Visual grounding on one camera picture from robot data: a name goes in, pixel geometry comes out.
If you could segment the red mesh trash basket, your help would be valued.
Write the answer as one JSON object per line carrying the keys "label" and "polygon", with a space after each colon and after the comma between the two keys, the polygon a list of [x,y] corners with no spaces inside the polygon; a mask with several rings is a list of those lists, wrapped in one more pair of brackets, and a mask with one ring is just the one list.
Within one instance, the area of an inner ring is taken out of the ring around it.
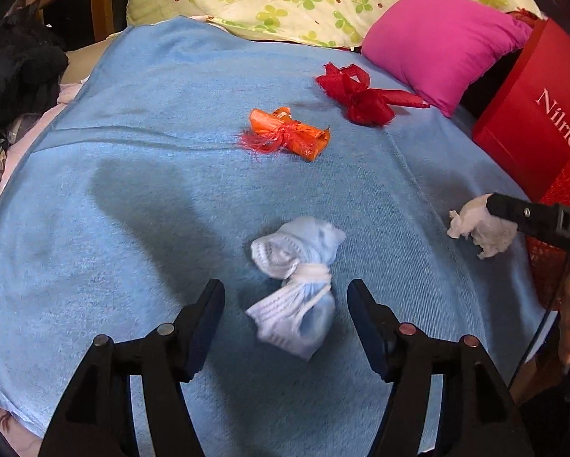
{"label": "red mesh trash basket", "polygon": [[546,221],[538,234],[527,236],[530,273],[539,302],[547,310],[558,310],[570,275],[570,160],[542,197]]}

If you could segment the orange wrapper bundle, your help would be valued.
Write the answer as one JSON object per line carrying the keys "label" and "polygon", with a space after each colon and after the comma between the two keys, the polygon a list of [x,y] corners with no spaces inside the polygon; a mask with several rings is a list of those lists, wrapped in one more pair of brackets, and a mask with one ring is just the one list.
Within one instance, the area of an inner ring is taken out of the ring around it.
{"label": "orange wrapper bundle", "polygon": [[256,153],[288,151],[313,162],[330,143],[328,129],[294,120],[289,107],[280,107],[274,112],[253,109],[249,123],[250,128],[240,134],[239,143]]}

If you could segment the light blue sock bundle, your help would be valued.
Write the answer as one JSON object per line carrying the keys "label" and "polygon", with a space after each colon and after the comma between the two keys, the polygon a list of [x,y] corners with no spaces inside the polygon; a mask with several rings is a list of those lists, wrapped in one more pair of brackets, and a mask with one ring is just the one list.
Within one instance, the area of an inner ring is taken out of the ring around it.
{"label": "light blue sock bundle", "polygon": [[335,314],[330,266],[345,238],[329,222],[299,217],[252,241],[257,268],[281,282],[246,310],[260,342],[305,361],[319,350]]}

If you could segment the black clothes pile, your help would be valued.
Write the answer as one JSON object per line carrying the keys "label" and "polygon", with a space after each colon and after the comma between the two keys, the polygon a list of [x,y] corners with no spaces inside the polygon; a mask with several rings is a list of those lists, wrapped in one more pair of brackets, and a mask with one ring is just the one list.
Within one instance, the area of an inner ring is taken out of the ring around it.
{"label": "black clothes pile", "polygon": [[29,5],[0,22],[0,137],[23,115],[43,115],[57,103],[69,65],[50,28]]}

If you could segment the red Nilrich paper bag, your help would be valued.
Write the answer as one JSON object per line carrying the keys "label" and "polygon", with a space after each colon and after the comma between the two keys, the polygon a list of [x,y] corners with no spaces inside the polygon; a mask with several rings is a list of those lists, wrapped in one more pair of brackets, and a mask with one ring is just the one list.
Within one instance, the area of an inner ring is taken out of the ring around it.
{"label": "red Nilrich paper bag", "polygon": [[557,23],[536,24],[472,137],[530,201],[570,205],[570,36]]}

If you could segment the red ribbon bow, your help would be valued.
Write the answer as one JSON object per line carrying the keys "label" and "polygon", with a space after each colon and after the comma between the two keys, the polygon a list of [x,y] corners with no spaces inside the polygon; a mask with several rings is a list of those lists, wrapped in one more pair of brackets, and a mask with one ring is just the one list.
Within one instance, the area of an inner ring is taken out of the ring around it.
{"label": "red ribbon bow", "polygon": [[408,91],[372,87],[369,73],[355,64],[337,67],[327,63],[315,82],[326,96],[344,107],[345,117],[356,125],[386,126],[395,117],[393,106],[430,107],[423,98]]}

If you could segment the pink pillow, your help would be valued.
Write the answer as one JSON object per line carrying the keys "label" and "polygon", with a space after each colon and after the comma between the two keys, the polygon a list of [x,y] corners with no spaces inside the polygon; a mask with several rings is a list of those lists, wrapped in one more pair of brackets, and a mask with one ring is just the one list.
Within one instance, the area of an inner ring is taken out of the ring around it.
{"label": "pink pillow", "polygon": [[531,34],[472,0],[398,0],[369,28],[361,53],[449,118],[469,85]]}

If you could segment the light blue blanket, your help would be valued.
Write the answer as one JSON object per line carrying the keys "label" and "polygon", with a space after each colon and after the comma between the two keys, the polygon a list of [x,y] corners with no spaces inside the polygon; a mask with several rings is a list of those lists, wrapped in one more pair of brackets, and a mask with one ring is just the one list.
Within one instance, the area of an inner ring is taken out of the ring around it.
{"label": "light blue blanket", "polygon": [[[512,376],[543,315],[527,251],[516,241],[481,260],[446,231],[452,209],[519,186],[437,109],[401,110],[383,129],[349,123],[315,82],[327,63],[362,58],[185,18],[108,47],[0,196],[3,409],[43,432],[95,335],[146,335],[211,278],[224,315],[184,388],[209,456],[366,455],[389,389],[348,313],[355,278],[431,336],[478,336]],[[329,130],[315,161],[239,143],[253,109],[280,107]],[[346,233],[333,326],[308,361],[259,342],[246,314],[276,289],[251,242],[300,216]]]}

